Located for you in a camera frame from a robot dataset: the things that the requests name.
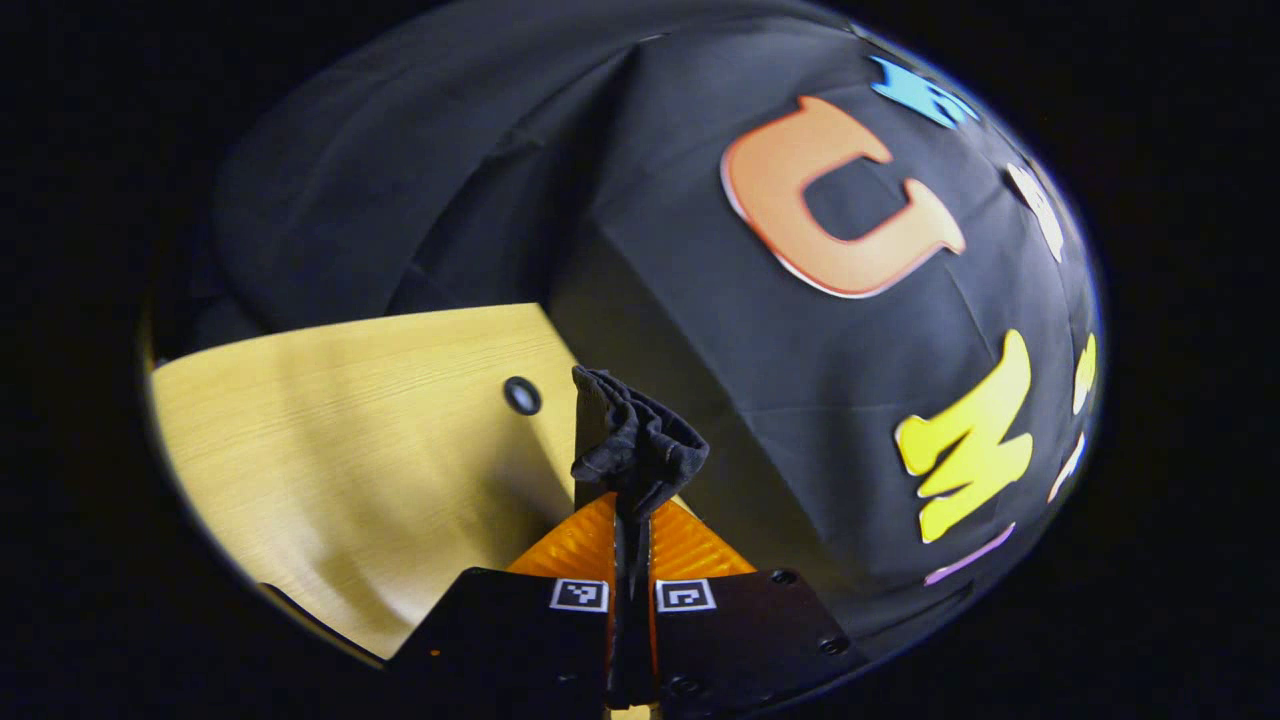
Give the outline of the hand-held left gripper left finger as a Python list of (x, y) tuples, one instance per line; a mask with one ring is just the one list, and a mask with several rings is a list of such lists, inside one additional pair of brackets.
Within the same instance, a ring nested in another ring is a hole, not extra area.
[(503, 570), (468, 568), (390, 659), (416, 719), (621, 719), (607, 492)]

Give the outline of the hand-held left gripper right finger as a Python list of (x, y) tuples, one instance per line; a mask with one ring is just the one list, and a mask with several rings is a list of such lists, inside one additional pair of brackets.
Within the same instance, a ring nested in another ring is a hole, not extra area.
[(800, 571), (754, 568), (677, 501), (650, 528), (658, 717), (754, 717), (867, 666)]

